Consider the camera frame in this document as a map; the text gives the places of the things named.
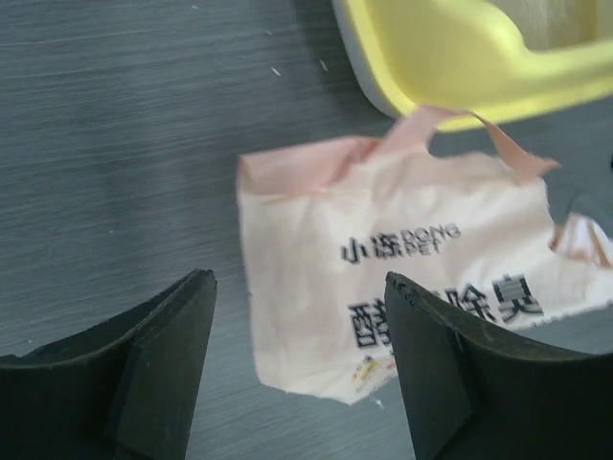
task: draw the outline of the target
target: bag handle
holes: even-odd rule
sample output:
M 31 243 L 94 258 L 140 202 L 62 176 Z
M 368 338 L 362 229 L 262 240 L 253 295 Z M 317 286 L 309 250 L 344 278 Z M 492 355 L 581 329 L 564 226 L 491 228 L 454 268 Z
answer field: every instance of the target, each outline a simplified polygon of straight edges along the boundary
M 380 155 L 400 150 L 406 151 L 407 149 L 429 152 L 430 141 L 437 126 L 446 120 L 465 115 L 472 115 L 485 125 L 489 137 L 498 151 L 498 156 L 509 168 L 515 171 L 518 182 L 530 181 L 542 176 L 547 171 L 559 168 L 560 165 L 556 160 L 527 153 L 515 144 L 500 127 L 484 120 L 476 113 L 430 105 L 419 106 L 411 115 L 398 122 L 373 154 Z

